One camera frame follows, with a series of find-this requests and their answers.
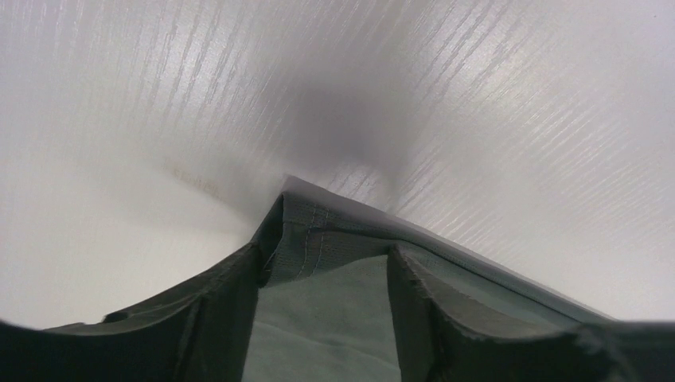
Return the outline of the grey t-shirt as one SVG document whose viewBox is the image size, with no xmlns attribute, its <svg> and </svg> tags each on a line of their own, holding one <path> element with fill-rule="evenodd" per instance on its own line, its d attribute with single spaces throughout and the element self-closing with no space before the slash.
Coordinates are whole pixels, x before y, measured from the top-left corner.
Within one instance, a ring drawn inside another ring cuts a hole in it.
<svg viewBox="0 0 675 382">
<path fill-rule="evenodd" d="M 289 177 L 255 238 L 270 278 L 260 290 L 246 381 L 398 381 L 387 291 L 392 249 L 449 286 L 545 329 L 605 314 L 430 231 Z"/>
</svg>

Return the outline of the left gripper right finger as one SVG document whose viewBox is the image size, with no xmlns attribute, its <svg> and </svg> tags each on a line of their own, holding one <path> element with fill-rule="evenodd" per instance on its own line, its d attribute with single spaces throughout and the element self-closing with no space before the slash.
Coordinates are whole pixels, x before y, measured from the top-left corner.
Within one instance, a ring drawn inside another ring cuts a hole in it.
<svg viewBox="0 0 675 382">
<path fill-rule="evenodd" d="M 404 381 L 671 381 L 671 322 L 546 329 L 447 285 L 399 248 L 388 298 Z"/>
</svg>

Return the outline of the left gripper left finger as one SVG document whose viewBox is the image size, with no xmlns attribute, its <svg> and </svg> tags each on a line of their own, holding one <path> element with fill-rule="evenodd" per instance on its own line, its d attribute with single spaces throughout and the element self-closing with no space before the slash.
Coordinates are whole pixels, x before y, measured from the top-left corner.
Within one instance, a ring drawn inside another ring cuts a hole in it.
<svg viewBox="0 0 675 382">
<path fill-rule="evenodd" d="M 2 324 L 4 381 L 239 381 L 252 333 L 260 251 L 247 244 L 207 271 L 96 324 Z"/>
</svg>

